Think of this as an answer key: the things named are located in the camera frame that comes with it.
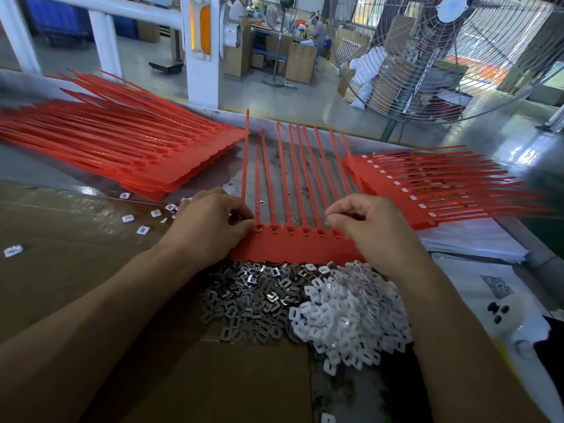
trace electric fan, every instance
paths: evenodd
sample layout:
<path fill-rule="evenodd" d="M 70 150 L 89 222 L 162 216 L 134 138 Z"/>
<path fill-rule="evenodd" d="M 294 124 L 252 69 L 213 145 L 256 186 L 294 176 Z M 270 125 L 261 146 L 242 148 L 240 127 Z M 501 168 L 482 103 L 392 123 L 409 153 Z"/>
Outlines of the electric fan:
<path fill-rule="evenodd" d="M 272 87 L 284 87 L 283 81 L 276 78 L 276 72 L 278 70 L 278 58 L 280 57 L 280 43 L 282 42 L 282 35 L 287 33 L 292 24 L 296 23 L 296 15 L 298 14 L 297 2 L 294 0 L 278 0 L 279 4 L 268 4 L 266 6 L 263 0 L 264 7 L 264 21 L 273 30 L 278 32 L 278 47 L 276 49 L 276 59 L 274 61 L 274 71 L 272 77 L 266 77 L 262 80 L 264 84 Z M 281 22 L 278 24 L 278 18 L 281 13 Z"/>
<path fill-rule="evenodd" d="M 335 62 L 357 104 L 451 123 L 528 95 L 560 70 L 564 0 L 331 0 Z"/>

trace hand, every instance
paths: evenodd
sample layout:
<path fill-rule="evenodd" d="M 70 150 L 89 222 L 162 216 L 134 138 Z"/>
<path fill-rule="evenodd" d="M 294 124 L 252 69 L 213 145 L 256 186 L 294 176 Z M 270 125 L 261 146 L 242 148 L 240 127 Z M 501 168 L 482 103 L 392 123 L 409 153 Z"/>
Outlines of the hand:
<path fill-rule="evenodd" d="M 329 225 L 352 239 L 372 267 L 394 281 L 432 262 L 390 199 L 351 194 L 329 206 L 325 214 Z"/>
<path fill-rule="evenodd" d="M 224 258 L 256 226 L 243 200 L 218 187 L 182 201 L 173 225 L 158 246 L 199 271 Z"/>

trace orange light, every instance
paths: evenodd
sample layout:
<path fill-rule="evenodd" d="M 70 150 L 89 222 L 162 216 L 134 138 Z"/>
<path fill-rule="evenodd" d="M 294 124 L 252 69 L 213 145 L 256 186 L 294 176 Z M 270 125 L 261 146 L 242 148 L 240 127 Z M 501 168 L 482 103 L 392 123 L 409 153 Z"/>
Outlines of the orange light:
<path fill-rule="evenodd" d="M 192 50 L 195 50 L 196 38 L 194 36 L 194 10 L 192 10 L 192 3 L 190 3 L 190 35 L 192 36 Z"/>
<path fill-rule="evenodd" d="M 200 10 L 200 43 L 202 51 L 206 55 L 211 55 L 212 48 L 212 38 L 210 36 L 210 7 L 204 6 Z"/>

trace person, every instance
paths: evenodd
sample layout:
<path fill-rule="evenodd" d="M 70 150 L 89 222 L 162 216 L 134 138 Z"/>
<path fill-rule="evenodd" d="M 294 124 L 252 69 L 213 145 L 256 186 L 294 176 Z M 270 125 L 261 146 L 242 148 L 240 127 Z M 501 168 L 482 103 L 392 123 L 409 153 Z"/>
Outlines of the person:
<path fill-rule="evenodd" d="M 240 21 L 241 16 L 247 16 L 246 7 L 251 5 L 250 0 L 229 0 L 233 4 L 229 9 L 229 19 L 232 21 Z"/>
<path fill-rule="evenodd" d="M 390 200 L 352 194 L 325 214 L 403 297 L 435 423 L 548 421 Z M 157 310 L 255 227 L 222 189 L 183 201 L 153 248 L 0 346 L 0 421 L 78 421 Z"/>
<path fill-rule="evenodd" d="M 314 30 L 311 33 L 312 37 L 315 40 L 315 47 L 317 48 L 317 53 L 315 54 L 315 61 L 319 60 L 319 55 L 321 54 L 321 49 L 325 44 L 325 27 L 323 26 L 323 22 L 319 19 L 319 14 L 315 13 L 312 18 L 310 19 L 310 24 L 314 26 Z"/>

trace white metal frame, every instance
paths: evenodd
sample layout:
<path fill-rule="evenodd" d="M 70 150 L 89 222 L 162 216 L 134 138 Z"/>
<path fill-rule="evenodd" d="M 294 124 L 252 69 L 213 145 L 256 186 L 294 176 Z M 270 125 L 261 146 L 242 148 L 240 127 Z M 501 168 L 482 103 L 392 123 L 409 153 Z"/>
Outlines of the white metal frame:
<path fill-rule="evenodd" d="M 90 15 L 94 39 L 102 69 L 123 77 L 120 56 L 117 50 L 116 30 L 111 15 L 124 16 L 154 24 L 167 25 L 182 32 L 182 46 L 186 49 L 186 74 L 189 99 L 193 105 L 206 108 L 221 108 L 221 83 L 223 67 L 219 56 L 219 34 L 223 32 L 219 23 L 221 4 L 225 0 L 211 0 L 211 60 L 201 61 L 192 56 L 189 0 L 180 0 L 182 13 L 127 0 L 53 0 L 86 8 Z M 170 5 L 170 0 L 150 0 L 160 5 Z M 0 21 L 14 50 L 24 74 L 43 76 L 32 37 L 17 0 L 0 0 Z"/>

